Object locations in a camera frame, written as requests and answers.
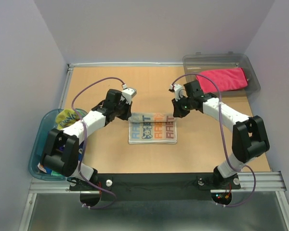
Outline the pink towel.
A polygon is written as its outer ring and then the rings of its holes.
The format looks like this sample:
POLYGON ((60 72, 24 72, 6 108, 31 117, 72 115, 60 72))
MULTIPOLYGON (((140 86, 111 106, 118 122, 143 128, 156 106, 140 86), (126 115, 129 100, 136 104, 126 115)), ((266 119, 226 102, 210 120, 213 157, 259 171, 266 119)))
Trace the pink towel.
POLYGON ((197 75, 197 80, 199 81, 202 90, 205 93, 213 93, 217 92, 216 87, 202 76, 206 76, 211 79, 217 85, 220 92, 240 90, 248 86, 248 82, 242 68, 214 69, 200 72, 197 75))

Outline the patterned light blue towel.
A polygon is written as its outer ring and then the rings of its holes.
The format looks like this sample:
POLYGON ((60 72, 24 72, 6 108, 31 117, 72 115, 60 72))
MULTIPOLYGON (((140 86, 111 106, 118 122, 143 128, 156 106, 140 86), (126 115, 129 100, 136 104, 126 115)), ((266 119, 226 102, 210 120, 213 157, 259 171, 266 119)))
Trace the patterned light blue towel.
POLYGON ((176 144, 176 118, 165 113, 133 113, 129 118, 129 144, 176 144))

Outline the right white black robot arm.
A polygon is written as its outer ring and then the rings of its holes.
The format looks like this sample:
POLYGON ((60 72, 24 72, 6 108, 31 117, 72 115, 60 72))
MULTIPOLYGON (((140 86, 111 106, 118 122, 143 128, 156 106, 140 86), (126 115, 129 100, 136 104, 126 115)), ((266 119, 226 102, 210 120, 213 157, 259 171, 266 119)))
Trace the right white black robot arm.
POLYGON ((192 110, 200 111, 216 119, 221 131, 228 128, 232 132, 232 153, 226 154, 226 160, 214 169, 211 180, 214 186, 224 187, 229 183, 229 178, 247 163, 269 150, 270 144, 261 117, 242 114, 224 104, 220 95, 204 93, 197 80, 182 86, 173 83, 169 91, 175 94, 172 100, 174 117, 183 118, 192 110))

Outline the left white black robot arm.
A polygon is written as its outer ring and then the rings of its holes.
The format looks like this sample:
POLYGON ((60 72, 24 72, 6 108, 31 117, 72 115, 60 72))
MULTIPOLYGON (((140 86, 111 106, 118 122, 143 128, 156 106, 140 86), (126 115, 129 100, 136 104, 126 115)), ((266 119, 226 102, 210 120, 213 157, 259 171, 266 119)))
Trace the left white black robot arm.
POLYGON ((136 93, 133 88, 122 91, 110 89, 106 98, 84 118, 61 130, 50 130, 42 152, 41 165, 65 177, 78 178, 86 189, 94 189, 98 183, 97 170, 82 163, 79 146, 85 149, 85 139, 116 117, 128 120, 136 93))

